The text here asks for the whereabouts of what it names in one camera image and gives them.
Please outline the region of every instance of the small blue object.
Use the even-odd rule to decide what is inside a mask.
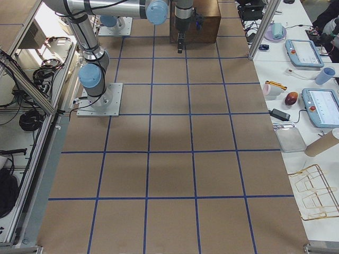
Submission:
[[[100,22],[104,26],[107,26],[108,28],[112,28],[117,24],[118,19],[114,16],[101,15]]]
[[[161,25],[167,19],[168,6],[163,0],[155,0],[146,11],[147,19],[154,25]]]
[[[316,46],[310,40],[286,40],[285,47],[294,66],[307,68],[324,66]]]
[[[302,99],[309,118],[315,127],[339,127],[339,100],[331,89],[305,88]]]
[[[316,84],[322,85],[329,81],[335,75],[335,70],[331,67],[325,67],[317,76]]]
[[[80,69],[78,77],[84,87],[93,88],[99,84],[102,73],[97,65],[88,63]]]
[[[283,36],[281,23],[273,23],[272,25],[272,37],[275,40],[280,40]]]

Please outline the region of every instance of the power adapter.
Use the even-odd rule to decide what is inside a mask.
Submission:
[[[274,108],[273,110],[269,110],[270,116],[277,118],[281,121],[288,121],[290,120],[290,115],[286,114],[285,112],[282,112],[280,110],[277,110]]]
[[[256,35],[255,33],[251,33],[249,36],[246,37],[248,44],[252,44],[252,42],[254,41],[255,35]]]

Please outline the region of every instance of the purple plate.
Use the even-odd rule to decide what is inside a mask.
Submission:
[[[265,39],[269,40],[269,41],[275,41],[275,42],[278,42],[278,41],[281,41],[282,39],[285,39],[286,37],[286,28],[282,27],[282,38],[281,39],[274,39],[273,36],[272,36],[272,26],[273,24],[269,25],[269,28],[267,28],[267,31],[265,33]]]

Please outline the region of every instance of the person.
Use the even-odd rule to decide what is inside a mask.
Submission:
[[[336,27],[335,19],[339,17],[339,0],[334,0],[328,8],[322,12],[313,22],[313,27],[317,28],[318,33],[331,34]],[[332,62],[339,62],[339,37],[336,36],[332,42],[327,42],[323,45]]]

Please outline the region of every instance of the metal mounting plate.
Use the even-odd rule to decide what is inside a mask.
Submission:
[[[110,105],[106,107],[103,111],[97,111],[91,106],[80,109],[77,111],[77,116],[79,117],[97,117],[97,116],[119,116],[121,95],[122,95],[123,83],[108,83],[107,89],[112,90],[113,99]],[[83,90],[82,96],[87,96],[87,92]],[[80,102],[79,107],[86,107],[90,103],[88,100],[84,99]]]
[[[99,29],[98,36],[100,37],[121,37],[121,36],[130,36],[132,30],[132,21],[131,17],[124,17],[125,27],[120,31],[112,31],[108,29],[106,26],[103,26]]]

